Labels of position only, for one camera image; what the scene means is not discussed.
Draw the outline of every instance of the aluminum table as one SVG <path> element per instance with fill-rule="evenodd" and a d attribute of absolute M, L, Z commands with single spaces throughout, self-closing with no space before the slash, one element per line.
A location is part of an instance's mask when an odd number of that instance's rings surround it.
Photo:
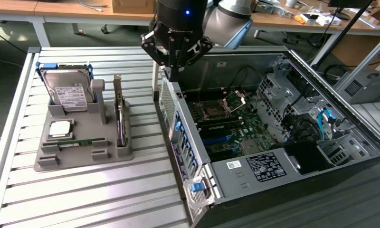
<path fill-rule="evenodd" d="M 49 100 L 34 72 L 37 61 L 89 61 L 94 78 L 105 80 L 105 100 L 113 99 L 113 75 L 122 76 L 133 160 L 33 171 Z M 42 48 L 28 54 L 0 142 L 1 227 L 189 226 L 150 91 L 152 61 L 137 47 Z"/>

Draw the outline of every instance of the hard drive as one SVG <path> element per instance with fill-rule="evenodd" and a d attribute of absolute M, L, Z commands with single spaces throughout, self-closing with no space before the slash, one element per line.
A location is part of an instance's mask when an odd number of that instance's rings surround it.
<path fill-rule="evenodd" d="M 38 69 L 52 105 L 61 105 L 66 112 L 85 111 L 88 103 L 96 102 L 89 87 L 92 80 L 90 66 L 48 65 Z"/>

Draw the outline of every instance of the motherboard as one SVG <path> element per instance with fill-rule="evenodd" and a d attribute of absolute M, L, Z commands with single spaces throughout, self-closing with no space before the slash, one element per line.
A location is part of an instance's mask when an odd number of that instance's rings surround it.
<path fill-rule="evenodd" d="M 237 90 L 224 99 L 188 102 L 212 162 L 266 151 L 277 143 L 253 110 L 253 102 Z"/>

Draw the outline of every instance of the floor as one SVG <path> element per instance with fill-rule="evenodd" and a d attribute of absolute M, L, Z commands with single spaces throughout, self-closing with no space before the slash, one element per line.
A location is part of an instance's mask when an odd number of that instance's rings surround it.
<path fill-rule="evenodd" d="M 53 47 L 106 47 L 106 46 L 137 46 L 140 44 L 140 35 L 146 33 L 146 27 L 138 27 L 137 30 L 132 26 L 109 25 L 109 34 L 102 34 L 100 24 L 78 24 L 78 28 L 84 31 L 84 35 L 74 35 L 72 24 L 48 23 L 48 31 Z M 8 21 L 0 24 L 0 34 L 22 50 L 28 47 L 38 46 L 38 39 L 28 22 Z M 306 57 L 312 46 L 306 43 L 309 34 L 301 34 L 298 45 L 289 45 L 282 42 L 284 35 L 280 32 L 261 32 L 260 38 L 269 40 L 278 45 L 285 45 L 294 49 L 302 58 Z M 253 31 L 242 42 L 242 45 L 272 45 L 253 38 Z M 25 54 L 12 47 L 0 38 L 0 59 L 22 65 Z M 326 63 L 332 63 L 333 57 L 329 57 Z M 0 136 L 6 120 L 6 112 L 10 108 L 13 93 L 17 85 L 21 68 L 0 62 Z"/>

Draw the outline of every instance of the robotic arm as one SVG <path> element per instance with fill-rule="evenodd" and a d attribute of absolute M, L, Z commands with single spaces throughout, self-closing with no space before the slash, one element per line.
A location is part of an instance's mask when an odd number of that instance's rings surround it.
<path fill-rule="evenodd" d="M 177 81 L 178 68 L 192 65 L 213 43 L 238 47 L 252 24 L 250 2 L 222 0 L 205 12 L 206 0 L 157 1 L 157 19 L 141 35 L 141 47 L 158 65 L 170 68 L 169 81 Z"/>

